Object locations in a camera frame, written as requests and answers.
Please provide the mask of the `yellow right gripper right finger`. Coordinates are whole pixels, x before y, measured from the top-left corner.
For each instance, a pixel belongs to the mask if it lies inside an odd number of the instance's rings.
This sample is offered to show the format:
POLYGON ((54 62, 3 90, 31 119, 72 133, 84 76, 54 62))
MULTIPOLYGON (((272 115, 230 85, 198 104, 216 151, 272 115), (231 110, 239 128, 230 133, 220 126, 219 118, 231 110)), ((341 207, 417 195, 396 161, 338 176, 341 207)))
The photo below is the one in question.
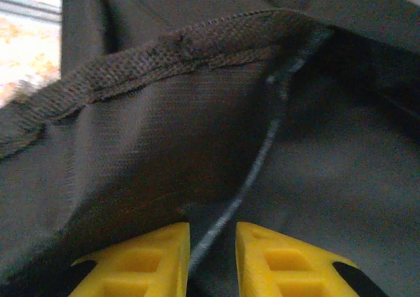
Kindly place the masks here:
POLYGON ((240 296, 385 296, 352 261, 251 224, 236 225, 240 296))

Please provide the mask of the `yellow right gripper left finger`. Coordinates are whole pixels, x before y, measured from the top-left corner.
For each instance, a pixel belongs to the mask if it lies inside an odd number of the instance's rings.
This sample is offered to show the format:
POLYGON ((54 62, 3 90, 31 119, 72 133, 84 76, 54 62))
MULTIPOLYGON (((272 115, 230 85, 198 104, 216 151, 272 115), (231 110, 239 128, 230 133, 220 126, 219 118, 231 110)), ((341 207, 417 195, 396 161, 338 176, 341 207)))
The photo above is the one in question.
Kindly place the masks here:
POLYGON ((190 225, 179 222, 74 262, 96 266, 71 296, 186 296, 190 225))

